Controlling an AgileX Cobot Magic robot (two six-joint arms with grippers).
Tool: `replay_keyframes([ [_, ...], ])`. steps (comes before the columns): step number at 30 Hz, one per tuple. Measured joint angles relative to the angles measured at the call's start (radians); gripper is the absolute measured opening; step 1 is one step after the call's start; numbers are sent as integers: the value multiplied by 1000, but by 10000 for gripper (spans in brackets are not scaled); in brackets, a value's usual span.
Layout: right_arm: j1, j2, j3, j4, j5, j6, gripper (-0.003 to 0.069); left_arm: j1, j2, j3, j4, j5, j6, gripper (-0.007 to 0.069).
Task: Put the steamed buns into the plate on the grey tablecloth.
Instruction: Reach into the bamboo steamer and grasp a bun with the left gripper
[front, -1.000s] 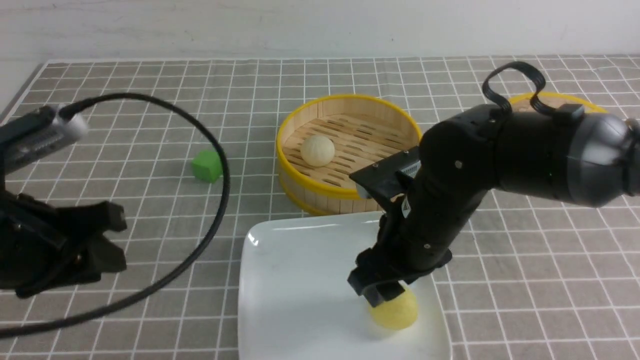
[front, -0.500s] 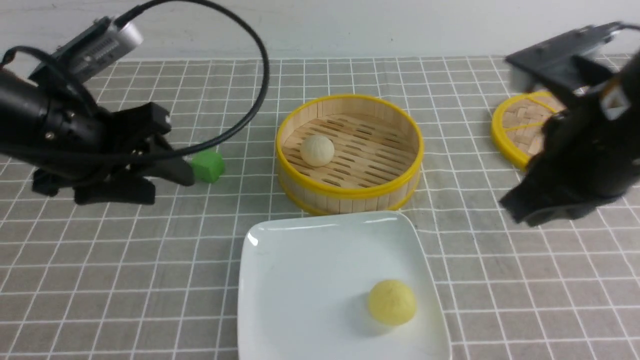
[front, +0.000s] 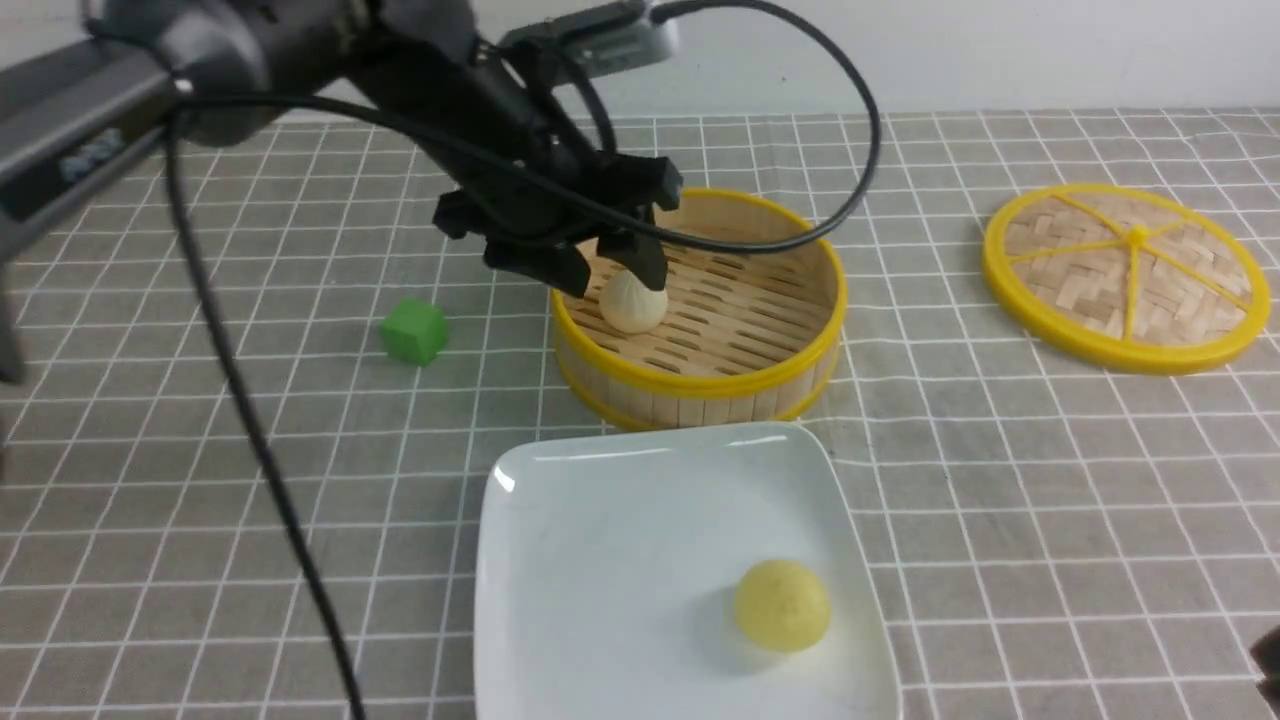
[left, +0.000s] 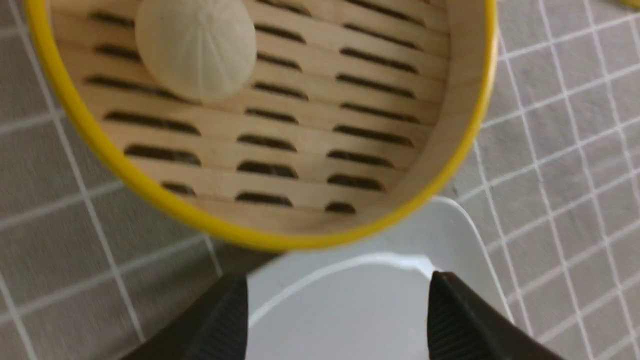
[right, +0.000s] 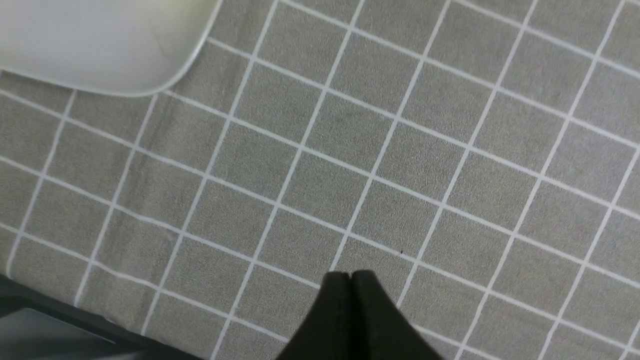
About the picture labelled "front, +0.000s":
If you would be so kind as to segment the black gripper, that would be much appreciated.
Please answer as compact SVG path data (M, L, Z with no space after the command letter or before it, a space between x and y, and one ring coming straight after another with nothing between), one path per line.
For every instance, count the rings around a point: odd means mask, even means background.
M682 181L671 161L591 146L554 99L550 58L521 47L515 67L477 32L466 1L375 1L372 33L348 81L378 109L480 147L499 170L439 143L422 150L454 182L433 220L445 236L486 240L485 264L584 299L591 268L579 243L609 229L564 200L513 177L524 168L614 211L641 220L678 204ZM662 242L608 232L596 255L648 290L666 290Z

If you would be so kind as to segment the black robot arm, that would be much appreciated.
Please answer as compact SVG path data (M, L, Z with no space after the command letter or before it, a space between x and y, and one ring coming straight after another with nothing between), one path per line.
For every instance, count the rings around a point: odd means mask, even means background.
M540 36L500 47L467 1L84 1L86 37L3 72L3 260L13 261L159 146L180 105L270 94L266 108L193 110L180 137L241 143L283 115L284 96L351 82L379 111L495 156L419 146L454 182L433 224L486 241L488 265L582 296L579 245L621 240L650 286L666 265L524 179L527 170L636 222L678 205L672 161L593 147L552 92L562 51Z

